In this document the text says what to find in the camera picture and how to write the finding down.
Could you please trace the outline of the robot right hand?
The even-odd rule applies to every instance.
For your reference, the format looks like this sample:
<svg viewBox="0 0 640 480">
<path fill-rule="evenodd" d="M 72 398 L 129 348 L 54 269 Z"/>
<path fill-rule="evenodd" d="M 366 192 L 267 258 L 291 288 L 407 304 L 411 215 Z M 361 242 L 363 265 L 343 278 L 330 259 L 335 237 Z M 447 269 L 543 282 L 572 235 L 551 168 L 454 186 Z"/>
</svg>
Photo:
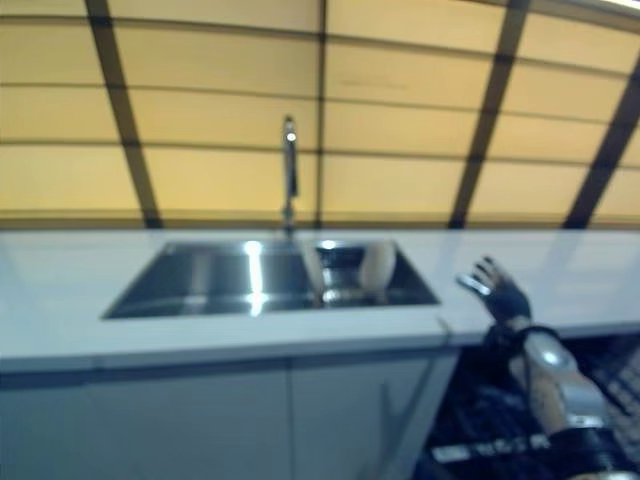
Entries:
<svg viewBox="0 0 640 480">
<path fill-rule="evenodd" d="M 470 273 L 458 275 L 456 283 L 481 301 L 496 325 L 518 331 L 533 323 L 527 295 L 494 258 L 482 257 Z"/>
</svg>

